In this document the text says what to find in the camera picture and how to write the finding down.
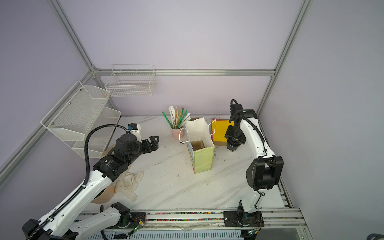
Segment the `painted paper gift bag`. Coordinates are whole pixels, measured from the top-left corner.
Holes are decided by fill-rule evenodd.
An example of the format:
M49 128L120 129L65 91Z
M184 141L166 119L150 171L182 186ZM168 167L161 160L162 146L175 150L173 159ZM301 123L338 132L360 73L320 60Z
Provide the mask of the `painted paper gift bag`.
M205 118L188 121L179 133L179 141L187 144L195 174L212 169L215 153L212 135L215 133L216 127L214 127L213 133L211 133L210 127L215 122L214 120L208 124Z

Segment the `brown pulp cup carrier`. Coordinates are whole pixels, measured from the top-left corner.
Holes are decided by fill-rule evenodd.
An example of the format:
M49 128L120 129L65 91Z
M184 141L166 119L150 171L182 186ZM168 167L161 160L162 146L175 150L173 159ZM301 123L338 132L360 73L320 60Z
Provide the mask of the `brown pulp cup carrier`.
M203 141L194 141L194 142L191 142L191 145L194 152L205 148Z

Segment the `paper coffee cup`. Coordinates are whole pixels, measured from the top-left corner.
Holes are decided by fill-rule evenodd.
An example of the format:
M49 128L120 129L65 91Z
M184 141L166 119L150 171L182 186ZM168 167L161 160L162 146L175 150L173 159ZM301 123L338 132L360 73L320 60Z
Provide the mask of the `paper coffee cup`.
M239 142L234 142L232 140L227 140L227 149L230 152L236 151L240 145L241 144Z

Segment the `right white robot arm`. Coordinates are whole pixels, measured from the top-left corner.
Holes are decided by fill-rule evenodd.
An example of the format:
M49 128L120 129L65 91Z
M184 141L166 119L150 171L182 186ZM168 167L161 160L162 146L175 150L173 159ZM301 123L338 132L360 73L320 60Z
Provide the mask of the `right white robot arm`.
M227 149L234 152L239 146L248 144L254 160L246 170L246 180L251 193L239 201L235 211L225 211L226 227L264 226L262 216L263 198L278 185L284 166L282 157L276 156L271 150L259 124L254 110L243 109L241 104L230 106L231 117L225 133Z

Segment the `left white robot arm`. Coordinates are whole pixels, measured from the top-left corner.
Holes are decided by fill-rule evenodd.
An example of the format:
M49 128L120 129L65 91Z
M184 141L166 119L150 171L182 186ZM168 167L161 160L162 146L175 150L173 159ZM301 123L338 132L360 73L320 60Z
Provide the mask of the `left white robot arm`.
M158 136L138 141L127 132L117 139L114 149L99 160L90 172L86 184L71 193L51 212L39 220L28 220L22 230L28 240L80 240L86 239L111 226L126 227L131 222L131 211L121 203L114 203L101 213L75 223L80 213L102 191L110 186L142 154L159 148Z

